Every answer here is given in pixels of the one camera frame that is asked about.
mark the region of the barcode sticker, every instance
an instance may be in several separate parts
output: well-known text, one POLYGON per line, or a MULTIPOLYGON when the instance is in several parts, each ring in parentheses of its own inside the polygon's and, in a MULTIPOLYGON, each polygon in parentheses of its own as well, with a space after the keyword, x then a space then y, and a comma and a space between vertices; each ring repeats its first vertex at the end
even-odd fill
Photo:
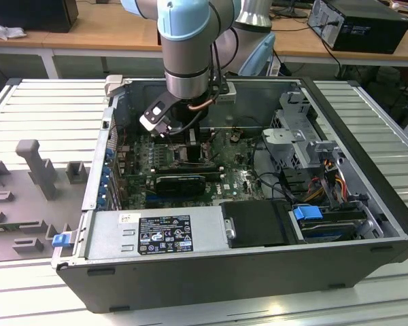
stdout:
POLYGON ((137 223, 141 217, 141 213, 120 214, 119 223, 137 223))

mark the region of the yellow wire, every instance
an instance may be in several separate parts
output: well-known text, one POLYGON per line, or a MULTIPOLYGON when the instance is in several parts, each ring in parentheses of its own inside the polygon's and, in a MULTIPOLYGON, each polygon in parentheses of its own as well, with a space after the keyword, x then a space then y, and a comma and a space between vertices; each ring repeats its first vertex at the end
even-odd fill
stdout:
POLYGON ((324 191, 324 188, 322 187, 318 191, 316 191, 315 193, 307 197, 304 201, 309 202, 310 200, 313 200, 315 197, 319 196, 323 191, 324 191))
POLYGON ((343 182, 339 178, 335 178, 335 181, 337 181, 339 183, 340 189, 341 189, 341 199, 343 199, 343 201, 345 201, 345 197, 343 195, 343 182))

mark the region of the black plastic cover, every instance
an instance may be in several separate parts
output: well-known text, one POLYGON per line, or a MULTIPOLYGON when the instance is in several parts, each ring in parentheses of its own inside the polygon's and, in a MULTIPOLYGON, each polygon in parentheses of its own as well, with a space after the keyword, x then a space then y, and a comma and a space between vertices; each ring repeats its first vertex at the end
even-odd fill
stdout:
POLYGON ((271 200, 224 202, 222 214, 234 224, 236 237, 230 248, 272 247, 297 243, 287 203, 271 200))

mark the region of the power supply label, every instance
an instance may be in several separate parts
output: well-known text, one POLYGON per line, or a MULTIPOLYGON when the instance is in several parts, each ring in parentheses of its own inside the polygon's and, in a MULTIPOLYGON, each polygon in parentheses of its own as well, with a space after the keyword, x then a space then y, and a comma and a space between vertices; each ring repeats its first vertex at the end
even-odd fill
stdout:
POLYGON ((140 255, 193 251, 190 216, 142 217, 137 251, 140 255))

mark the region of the wooden desk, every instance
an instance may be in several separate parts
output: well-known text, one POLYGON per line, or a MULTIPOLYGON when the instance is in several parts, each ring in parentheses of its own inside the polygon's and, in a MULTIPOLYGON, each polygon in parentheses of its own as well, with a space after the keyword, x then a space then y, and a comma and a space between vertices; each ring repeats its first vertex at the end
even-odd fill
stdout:
MULTIPOLYGON (((0 40, 0 53, 41 56, 49 78, 59 78, 54 56, 100 56, 161 58, 157 45, 156 23, 124 10, 119 4, 78 3, 78 20, 69 33, 27 32, 22 39, 0 40)), ((301 29, 307 25, 280 19, 273 28, 301 29)), ((276 32, 275 50, 284 62, 328 63, 335 61, 311 30, 276 32)), ((394 54, 334 52, 342 65, 408 67, 408 32, 394 54)))
POLYGON ((157 25, 127 12, 121 5, 79 3, 77 22, 69 33, 50 33, 45 48, 158 51, 157 25))
MULTIPOLYGON (((307 27, 302 21, 293 19, 274 20, 273 29, 292 30, 307 27)), ((335 63, 325 50, 320 38, 311 30, 297 32, 275 32, 275 51, 281 60, 289 62, 335 63)), ((344 65, 408 66, 408 31, 393 54, 361 52, 332 52, 344 65)))

